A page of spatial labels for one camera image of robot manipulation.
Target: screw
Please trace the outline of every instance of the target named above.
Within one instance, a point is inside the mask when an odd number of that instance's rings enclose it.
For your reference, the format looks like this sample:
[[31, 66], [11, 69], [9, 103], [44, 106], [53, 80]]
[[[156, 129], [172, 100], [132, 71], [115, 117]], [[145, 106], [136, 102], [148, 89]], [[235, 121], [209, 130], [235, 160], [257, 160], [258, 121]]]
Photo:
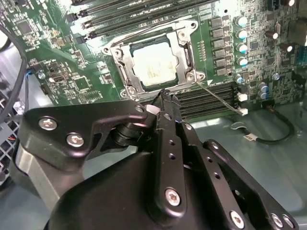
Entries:
[[167, 119], [167, 120], [172, 120], [171, 116], [169, 114], [164, 114], [164, 117]]
[[283, 219], [285, 220], [285, 222], [286, 222], [292, 229], [294, 229], [294, 224], [293, 224], [293, 222], [290, 220], [289, 217], [287, 217], [285, 214], [283, 214]]
[[274, 223], [275, 223], [278, 227], [280, 227], [280, 228], [283, 227], [282, 221], [279, 219], [279, 217], [278, 217], [276, 214], [272, 213], [272, 214], [271, 214], [271, 217], [272, 217]]
[[211, 144], [212, 144], [213, 148], [215, 148], [216, 150], [219, 149], [219, 146], [215, 142], [212, 142]]
[[144, 112], [143, 108], [140, 107], [139, 105], [137, 105], [137, 106], [135, 107], [135, 110], [138, 111], [138, 112], [140, 112], [140, 113], [143, 113], [143, 112]]
[[66, 138], [69, 145], [73, 147], [81, 147], [84, 144], [84, 140], [79, 134], [69, 134]]
[[38, 74], [37, 74], [37, 76], [38, 76], [38, 78], [39, 78], [40, 80], [46, 78], [46, 75], [45, 75], [42, 71], [39, 71]]
[[54, 130], [58, 127], [58, 124], [50, 118], [43, 118], [39, 120], [38, 125], [48, 131]]
[[167, 189], [165, 191], [165, 197], [172, 206], [178, 206], [180, 204], [180, 196], [174, 189]]
[[184, 124], [188, 130], [192, 130], [192, 126], [189, 124]]
[[230, 212], [230, 217], [231, 220], [233, 221], [233, 223], [240, 229], [244, 228], [244, 221], [243, 219], [240, 217], [240, 215], [235, 212], [235, 211], [231, 211]]

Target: capacitor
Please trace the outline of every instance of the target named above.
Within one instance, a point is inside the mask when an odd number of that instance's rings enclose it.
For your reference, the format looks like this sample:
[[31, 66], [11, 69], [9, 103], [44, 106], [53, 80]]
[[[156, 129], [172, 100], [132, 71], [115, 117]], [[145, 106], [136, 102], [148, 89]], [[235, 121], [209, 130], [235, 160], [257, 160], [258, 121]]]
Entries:
[[248, 32], [246, 30], [238, 30], [236, 32], [236, 37], [240, 39], [245, 39], [248, 37]]
[[268, 95], [267, 92], [261, 92], [261, 91], [259, 91], [258, 96], [259, 96], [261, 99], [265, 100], [265, 99], [268, 98], [269, 95]]
[[275, 32], [280, 35], [280, 33], [282, 32], [282, 26], [277, 22], [275, 24]]
[[268, 37], [268, 38], [271, 38], [271, 39], [277, 39], [278, 38], [278, 33], [272, 31], [272, 30], [268, 30], [267, 32], [265, 32], [265, 35]]
[[236, 47], [237, 51], [239, 51], [242, 54], [246, 54], [247, 50], [248, 50], [248, 46], [245, 45], [244, 43], [240, 43], [239, 45], [237, 45]]
[[238, 84], [241, 84], [241, 83], [243, 82], [243, 78], [241, 77], [240, 74], [237, 74], [237, 75], [235, 76], [235, 81], [236, 81], [236, 83], [238, 83]]
[[246, 66], [248, 64], [248, 60], [244, 57], [239, 57], [239, 59], [236, 62], [240, 66]]
[[268, 87], [267, 84], [264, 83], [264, 82], [261, 82], [261, 83], [259, 84], [258, 88], [259, 88], [259, 90], [260, 90], [261, 92], [267, 92], [267, 91], [269, 91], [269, 87]]
[[285, 52], [290, 53], [293, 50], [293, 46], [286, 44], [286, 43], [280, 43], [279, 44], [280, 49], [282, 49]]
[[280, 4], [283, 6], [293, 6], [295, 4], [295, 0], [281, 0]]
[[248, 18], [247, 17], [243, 17], [243, 16], [238, 16], [235, 20], [235, 24], [244, 27], [246, 26], [248, 23]]

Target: white connector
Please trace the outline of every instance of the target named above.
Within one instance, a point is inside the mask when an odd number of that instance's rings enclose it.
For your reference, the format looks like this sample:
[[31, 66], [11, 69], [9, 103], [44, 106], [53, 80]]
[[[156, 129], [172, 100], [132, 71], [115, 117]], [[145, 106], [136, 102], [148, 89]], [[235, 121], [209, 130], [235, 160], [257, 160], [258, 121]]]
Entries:
[[238, 100], [240, 102], [244, 102], [248, 100], [248, 95], [247, 94], [241, 94], [240, 92], [237, 93], [238, 95]]

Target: microchip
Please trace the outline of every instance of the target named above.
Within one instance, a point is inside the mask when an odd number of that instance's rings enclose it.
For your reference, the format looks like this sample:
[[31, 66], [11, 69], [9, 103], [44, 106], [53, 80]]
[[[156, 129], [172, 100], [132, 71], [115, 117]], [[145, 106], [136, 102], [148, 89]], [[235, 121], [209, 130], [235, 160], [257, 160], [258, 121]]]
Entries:
[[272, 64], [274, 64], [274, 62], [275, 62], [275, 58], [273, 58], [273, 57], [268, 58], [268, 60], [267, 60], [267, 65], [268, 65], [268, 66], [269, 66], [269, 65], [272, 65]]
[[32, 32], [32, 28], [30, 27], [30, 25], [27, 21], [23, 21], [21, 23], [18, 23], [17, 27], [22, 34], [27, 34], [29, 32]]
[[225, 51], [226, 51], [226, 52], [231, 51], [231, 46], [226, 46], [226, 47], [225, 47]]
[[222, 24], [223, 24], [223, 23], [222, 23], [221, 17], [212, 18], [212, 19], [210, 20], [210, 25], [211, 25], [211, 27], [221, 26]]
[[213, 52], [213, 54], [214, 54], [214, 57], [216, 57], [216, 58], [224, 57], [225, 56], [225, 50], [224, 49], [218, 49], [218, 50], [215, 50]]
[[268, 16], [267, 16], [267, 20], [268, 20], [268, 21], [272, 21], [272, 20], [274, 20], [274, 13], [270, 13], [270, 14], [268, 14]]
[[232, 56], [231, 56], [231, 55], [225, 57], [225, 60], [226, 60], [226, 61], [230, 61], [231, 59], [232, 59]]
[[229, 15], [223, 16], [223, 17], [222, 17], [222, 20], [223, 20], [223, 21], [229, 20]]
[[225, 26], [225, 27], [223, 27], [223, 30], [224, 30], [224, 32], [229, 31], [229, 30], [230, 30], [230, 26]]
[[224, 40], [218, 39], [218, 40], [212, 41], [212, 44], [214, 48], [220, 48], [224, 46]]
[[211, 36], [213, 38], [217, 38], [217, 37], [223, 37], [224, 35], [224, 31], [222, 28], [216, 29], [216, 30], [211, 30]]
[[224, 37], [225, 42], [230, 42], [230, 37]]
[[243, 72], [241, 73], [241, 76], [243, 79], [249, 79], [249, 72]]
[[249, 83], [249, 85], [250, 85], [251, 87], [255, 87], [255, 86], [257, 85], [257, 82], [256, 82], [256, 81], [251, 81], [251, 82]]
[[254, 49], [258, 49], [259, 47], [259, 43], [258, 42], [254, 42], [250, 44], [250, 49], [254, 50]]
[[221, 66], [225, 66], [226, 65], [225, 58], [216, 59], [216, 60], [214, 60], [214, 62], [215, 62], [215, 66], [216, 67], [221, 67]]
[[215, 71], [218, 76], [225, 75], [227, 73], [225, 67], [219, 67]]

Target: motherboard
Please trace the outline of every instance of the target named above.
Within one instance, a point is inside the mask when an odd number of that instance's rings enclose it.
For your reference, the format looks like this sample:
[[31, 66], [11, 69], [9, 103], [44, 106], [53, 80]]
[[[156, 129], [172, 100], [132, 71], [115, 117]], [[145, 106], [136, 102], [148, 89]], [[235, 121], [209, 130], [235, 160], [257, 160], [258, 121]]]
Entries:
[[184, 119], [300, 101], [306, 0], [2, 0], [55, 106], [175, 93]]

